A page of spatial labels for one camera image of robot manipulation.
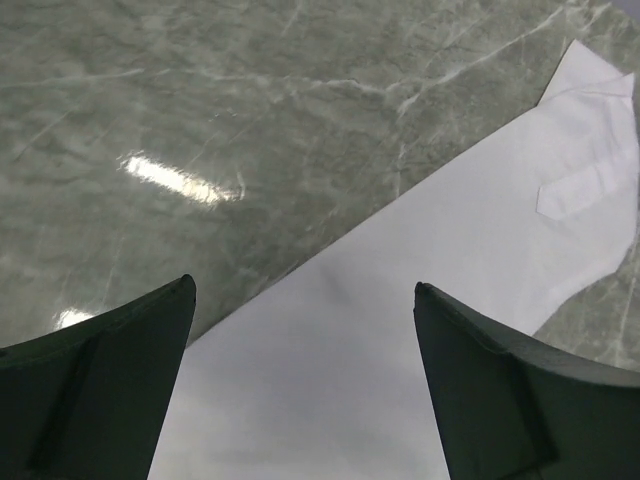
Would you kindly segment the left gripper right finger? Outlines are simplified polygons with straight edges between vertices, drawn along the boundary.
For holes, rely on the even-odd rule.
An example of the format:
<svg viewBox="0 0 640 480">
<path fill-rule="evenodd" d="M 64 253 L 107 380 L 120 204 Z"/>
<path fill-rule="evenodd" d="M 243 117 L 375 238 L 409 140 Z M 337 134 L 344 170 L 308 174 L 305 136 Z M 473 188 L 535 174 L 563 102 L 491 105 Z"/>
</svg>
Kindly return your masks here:
<svg viewBox="0 0 640 480">
<path fill-rule="evenodd" d="M 438 288 L 414 321 L 453 479 L 636 479 L 639 375 L 545 344 Z"/>
</svg>

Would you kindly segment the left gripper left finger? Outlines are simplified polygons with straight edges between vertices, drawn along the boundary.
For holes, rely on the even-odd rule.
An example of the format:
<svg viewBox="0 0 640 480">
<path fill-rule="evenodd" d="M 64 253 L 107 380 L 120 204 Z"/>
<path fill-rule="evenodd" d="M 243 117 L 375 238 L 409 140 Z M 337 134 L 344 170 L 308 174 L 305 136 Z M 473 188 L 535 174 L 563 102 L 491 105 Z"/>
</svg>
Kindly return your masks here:
<svg viewBox="0 0 640 480">
<path fill-rule="evenodd" d="M 195 307 L 184 275 L 2 348 L 2 478 L 147 478 Z"/>
</svg>

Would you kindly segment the white long sleeve shirt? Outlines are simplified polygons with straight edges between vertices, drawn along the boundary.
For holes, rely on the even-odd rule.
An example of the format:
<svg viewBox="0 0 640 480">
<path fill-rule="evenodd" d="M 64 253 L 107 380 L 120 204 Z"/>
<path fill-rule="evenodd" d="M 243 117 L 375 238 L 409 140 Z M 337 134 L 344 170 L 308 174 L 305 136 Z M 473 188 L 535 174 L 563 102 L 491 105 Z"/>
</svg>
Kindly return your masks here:
<svg viewBox="0 0 640 480">
<path fill-rule="evenodd" d="M 535 333 L 634 242 L 635 79 L 580 42 L 539 103 L 198 339 L 154 479 L 445 479 L 425 282 Z"/>
</svg>

